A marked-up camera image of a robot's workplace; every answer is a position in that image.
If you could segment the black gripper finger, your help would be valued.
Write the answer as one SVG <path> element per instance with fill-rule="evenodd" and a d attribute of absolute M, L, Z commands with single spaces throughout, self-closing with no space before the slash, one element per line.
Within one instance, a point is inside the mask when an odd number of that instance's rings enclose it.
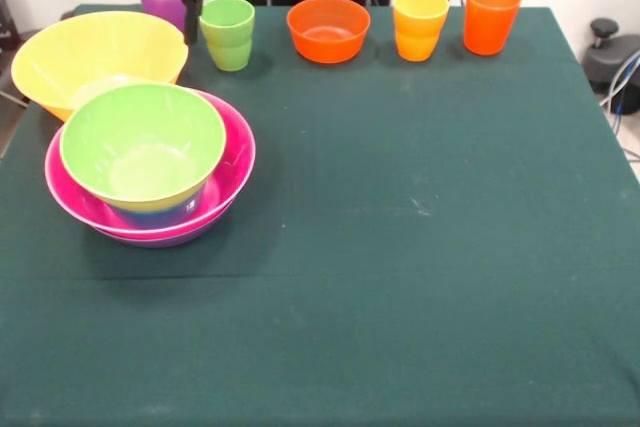
<path fill-rule="evenodd" d="M 202 12 L 203 0 L 181 0 L 185 6 L 184 42 L 187 46 L 197 43 L 199 32 L 199 17 Z"/>

